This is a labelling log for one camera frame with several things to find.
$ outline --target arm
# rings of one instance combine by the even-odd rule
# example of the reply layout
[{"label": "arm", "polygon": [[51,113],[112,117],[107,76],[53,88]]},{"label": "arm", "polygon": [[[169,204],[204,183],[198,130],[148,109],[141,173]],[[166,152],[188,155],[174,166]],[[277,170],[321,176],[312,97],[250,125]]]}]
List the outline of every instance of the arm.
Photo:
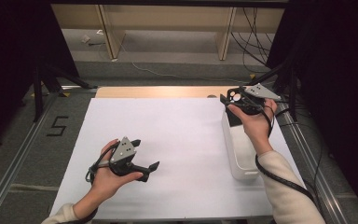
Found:
[{"label": "arm", "polygon": [[[272,119],[277,108],[275,102],[266,99],[265,106],[266,114]],[[259,163],[271,173],[301,186],[290,164],[269,143],[266,118],[260,114],[246,115],[235,105],[229,105],[228,108],[241,120],[243,129],[255,148]],[[315,204],[306,195],[265,175],[262,175],[262,178],[272,205],[272,215],[277,223],[324,223]]]},{"label": "arm", "polygon": [[[101,150],[101,154],[116,142],[117,139],[109,142]],[[103,161],[108,161],[111,156],[112,151],[110,150],[103,157]],[[113,174],[109,167],[99,168],[91,189],[80,201],[75,204],[65,204],[55,216],[47,218],[42,224],[74,221],[88,217],[101,203],[113,197],[120,187],[141,178],[142,175],[142,173],[134,172],[124,176],[117,176]]]}]

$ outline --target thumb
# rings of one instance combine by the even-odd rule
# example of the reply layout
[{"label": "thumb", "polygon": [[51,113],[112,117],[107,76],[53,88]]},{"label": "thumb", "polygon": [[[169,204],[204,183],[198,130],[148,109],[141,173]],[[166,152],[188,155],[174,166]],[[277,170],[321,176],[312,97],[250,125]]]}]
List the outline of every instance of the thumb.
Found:
[{"label": "thumb", "polygon": [[227,107],[240,120],[246,120],[246,115],[243,113],[243,111],[239,107],[237,107],[235,105],[228,105]]},{"label": "thumb", "polygon": [[141,178],[144,174],[141,172],[133,172],[127,175],[123,175],[120,178],[121,185],[125,185],[127,183],[130,183],[131,181],[137,180]]}]

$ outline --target white plastic container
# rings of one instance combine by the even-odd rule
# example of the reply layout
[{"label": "white plastic container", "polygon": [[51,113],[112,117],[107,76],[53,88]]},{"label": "white plastic container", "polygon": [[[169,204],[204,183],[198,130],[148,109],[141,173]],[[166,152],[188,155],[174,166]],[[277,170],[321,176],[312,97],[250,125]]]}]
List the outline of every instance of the white plastic container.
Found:
[{"label": "white plastic container", "polygon": [[255,149],[242,125],[230,127],[227,113],[222,117],[231,173],[238,180],[255,179],[259,176],[255,166]]}]

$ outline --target white sheet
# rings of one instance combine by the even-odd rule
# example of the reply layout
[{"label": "white sheet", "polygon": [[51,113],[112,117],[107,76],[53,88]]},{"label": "white sheet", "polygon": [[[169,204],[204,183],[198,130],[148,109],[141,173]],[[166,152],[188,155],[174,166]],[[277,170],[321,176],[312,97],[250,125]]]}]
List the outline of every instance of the white sheet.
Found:
[{"label": "white sheet", "polygon": [[[134,181],[104,202],[95,219],[175,220],[270,216],[261,177],[230,172],[218,99],[92,99],[51,214],[90,188],[89,167],[110,140],[141,139],[136,165],[160,161],[147,183]],[[278,123],[271,144],[298,170]]]}]

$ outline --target aluminum rail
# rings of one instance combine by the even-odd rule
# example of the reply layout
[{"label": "aluminum rail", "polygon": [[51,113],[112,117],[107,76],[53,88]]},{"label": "aluminum rail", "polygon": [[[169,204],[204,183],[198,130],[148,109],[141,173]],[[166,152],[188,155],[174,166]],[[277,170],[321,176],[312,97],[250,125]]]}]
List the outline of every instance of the aluminum rail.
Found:
[{"label": "aluminum rail", "polygon": [[[286,105],[280,105],[279,108],[281,110],[287,109]],[[284,113],[284,118],[288,123],[293,123],[290,125],[290,131],[293,137],[296,140],[298,148],[305,160],[305,163],[309,167],[310,171],[315,174],[316,170],[318,169],[318,160],[313,155],[312,151],[310,150],[310,146],[308,145],[304,134],[301,132],[298,124],[295,124],[292,117],[289,113]],[[327,181],[324,177],[323,171],[319,169],[316,177],[316,187],[318,188],[320,195],[322,196],[327,211],[330,214],[330,217],[334,221],[334,223],[349,223],[348,220],[345,218],[341,206],[335,197],[333,191],[330,189]]]},{"label": "aluminum rail", "polygon": [[45,104],[45,110],[43,114],[40,116],[37,122],[34,122],[30,131],[28,132],[27,136],[25,137],[24,141],[21,144],[19,151],[17,152],[16,156],[14,157],[12,163],[7,168],[4,177],[0,181],[0,206],[7,196],[7,193],[10,189],[11,184],[15,180],[20,168],[22,167],[23,162],[27,158],[28,152],[30,151],[34,140],[39,133],[41,127],[45,123],[46,114],[48,113],[49,109],[58,98],[58,93],[51,93],[48,96]]}]

